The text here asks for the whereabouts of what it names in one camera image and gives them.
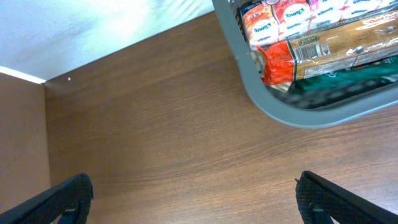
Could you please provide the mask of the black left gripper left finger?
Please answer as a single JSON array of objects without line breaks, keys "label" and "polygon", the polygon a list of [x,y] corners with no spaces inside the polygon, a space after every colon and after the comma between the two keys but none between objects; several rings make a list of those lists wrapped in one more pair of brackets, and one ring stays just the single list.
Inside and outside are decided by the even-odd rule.
[{"label": "black left gripper left finger", "polygon": [[1,214],[1,223],[85,224],[93,200],[87,174],[77,174]]}]

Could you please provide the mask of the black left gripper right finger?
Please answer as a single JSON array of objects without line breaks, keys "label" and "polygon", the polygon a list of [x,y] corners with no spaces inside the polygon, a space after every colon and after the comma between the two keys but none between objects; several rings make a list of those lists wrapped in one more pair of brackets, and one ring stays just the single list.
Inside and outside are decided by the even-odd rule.
[{"label": "black left gripper right finger", "polygon": [[397,215],[310,171],[296,180],[304,223],[397,223]]}]

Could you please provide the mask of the green coffee mix bag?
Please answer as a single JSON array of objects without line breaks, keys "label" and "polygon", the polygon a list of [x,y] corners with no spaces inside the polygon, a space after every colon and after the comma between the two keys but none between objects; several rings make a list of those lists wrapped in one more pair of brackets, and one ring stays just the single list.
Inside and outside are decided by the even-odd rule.
[{"label": "green coffee mix bag", "polygon": [[286,100],[318,108],[397,82],[397,56],[293,82]]}]

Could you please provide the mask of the orange biscuit package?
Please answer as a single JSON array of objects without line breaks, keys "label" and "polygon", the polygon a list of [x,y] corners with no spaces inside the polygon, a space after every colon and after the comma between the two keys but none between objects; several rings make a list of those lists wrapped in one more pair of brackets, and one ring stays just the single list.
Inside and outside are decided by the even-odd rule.
[{"label": "orange biscuit package", "polygon": [[397,53],[397,8],[339,22],[261,49],[261,80],[280,85],[363,65]]}]

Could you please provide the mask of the multicolour tissue pack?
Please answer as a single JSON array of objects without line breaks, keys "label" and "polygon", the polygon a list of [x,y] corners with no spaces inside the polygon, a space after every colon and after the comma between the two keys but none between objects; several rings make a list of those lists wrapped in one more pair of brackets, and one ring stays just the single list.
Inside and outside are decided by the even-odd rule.
[{"label": "multicolour tissue pack", "polygon": [[252,49],[396,5],[394,0],[250,1],[239,8]]}]

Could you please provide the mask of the beige paper bag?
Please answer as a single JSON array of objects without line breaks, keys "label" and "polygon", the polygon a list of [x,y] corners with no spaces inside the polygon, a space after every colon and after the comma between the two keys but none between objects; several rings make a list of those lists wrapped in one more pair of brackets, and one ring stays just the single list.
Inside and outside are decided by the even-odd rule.
[{"label": "beige paper bag", "polygon": [[[264,79],[265,79],[264,68],[265,68],[266,62],[264,60],[262,53],[258,50],[252,50],[250,52],[250,54],[251,54],[252,59],[254,60],[256,67],[259,70],[259,76],[260,76],[261,80],[264,81]],[[278,84],[278,85],[265,84],[265,86],[271,87],[271,88],[278,90],[282,93],[287,93],[291,84],[292,84],[291,82],[287,82],[287,83]]]}]

